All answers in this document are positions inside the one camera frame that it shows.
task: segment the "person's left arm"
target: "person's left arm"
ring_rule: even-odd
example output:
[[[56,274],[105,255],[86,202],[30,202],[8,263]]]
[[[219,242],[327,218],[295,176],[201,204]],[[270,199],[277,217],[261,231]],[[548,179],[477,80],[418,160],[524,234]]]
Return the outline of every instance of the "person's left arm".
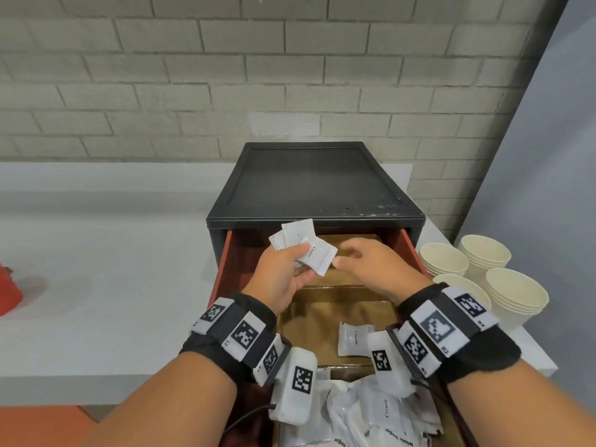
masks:
[[[281,251],[269,247],[242,292],[279,315],[315,277],[313,270],[294,268],[308,248],[306,243]],[[211,360],[182,353],[116,407],[82,445],[216,447],[236,392],[235,383]]]

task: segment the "brick wall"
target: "brick wall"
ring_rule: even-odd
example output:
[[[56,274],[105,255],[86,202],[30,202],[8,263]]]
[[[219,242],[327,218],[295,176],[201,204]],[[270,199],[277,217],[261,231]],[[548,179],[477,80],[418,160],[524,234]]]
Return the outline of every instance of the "brick wall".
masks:
[[[450,233],[565,1],[0,0],[0,157],[358,139]]]

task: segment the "qr code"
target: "qr code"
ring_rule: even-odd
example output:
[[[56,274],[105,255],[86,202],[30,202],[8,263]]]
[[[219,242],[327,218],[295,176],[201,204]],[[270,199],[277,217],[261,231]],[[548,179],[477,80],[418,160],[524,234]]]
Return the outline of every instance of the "qr code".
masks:
[[[313,372],[311,370],[296,366],[292,389],[309,394],[310,386],[312,385],[312,375]]]
[[[410,336],[406,339],[404,347],[408,353],[410,353],[410,356],[412,356],[412,359],[416,364],[420,364],[420,362],[422,362],[422,360],[428,354],[428,350],[414,333],[410,334]]]
[[[258,335],[259,332],[256,329],[245,321],[242,321],[232,333],[232,338],[241,344],[242,348],[248,350]]]
[[[455,331],[455,327],[447,320],[438,310],[434,311],[426,319],[422,320],[420,327],[433,339],[436,343],[441,343],[443,339],[448,337]]]
[[[275,349],[275,345],[272,345],[267,355],[263,359],[264,369],[267,370],[267,375],[271,373],[273,366],[277,362],[279,356],[277,355],[277,350]]]
[[[475,318],[486,312],[486,309],[467,293],[456,297],[455,300],[468,314],[470,314],[472,318]]]
[[[218,317],[219,314],[223,312],[224,309],[225,306],[213,304],[210,308],[207,309],[207,312],[203,314],[200,320],[213,321]]]
[[[389,363],[389,358],[387,357],[385,350],[376,350],[372,352],[372,360],[374,361],[375,368],[380,372],[391,370],[391,364]]]

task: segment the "forearm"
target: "forearm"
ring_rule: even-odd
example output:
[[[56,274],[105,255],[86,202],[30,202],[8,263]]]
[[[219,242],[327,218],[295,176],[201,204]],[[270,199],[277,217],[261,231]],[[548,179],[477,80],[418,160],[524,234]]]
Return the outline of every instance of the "forearm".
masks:
[[[475,372],[449,392],[481,447],[591,445],[594,418],[523,360]]]
[[[102,421],[85,447],[216,447],[236,385],[198,353],[179,355]]]

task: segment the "stack of paper cups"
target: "stack of paper cups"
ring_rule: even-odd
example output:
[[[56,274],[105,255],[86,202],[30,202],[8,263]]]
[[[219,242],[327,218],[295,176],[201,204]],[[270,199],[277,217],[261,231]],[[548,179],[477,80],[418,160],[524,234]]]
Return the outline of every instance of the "stack of paper cups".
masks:
[[[450,244],[427,243],[420,248],[420,260],[432,277],[440,274],[463,276],[468,269],[468,259]]]
[[[486,272],[480,286],[492,300],[492,312],[503,328],[523,325],[548,304],[548,292],[534,279],[507,268]]]
[[[474,297],[476,301],[478,301],[481,305],[485,308],[490,310],[491,303],[490,298],[482,288],[474,284],[471,280],[466,279],[462,276],[454,275],[454,274],[442,274],[433,278],[435,282],[445,282],[446,284],[453,285],[454,287],[459,287],[463,291],[469,293]]]
[[[479,284],[492,268],[504,268],[511,260],[511,253],[502,243],[482,235],[466,235],[457,247],[463,252],[470,266],[464,277]]]

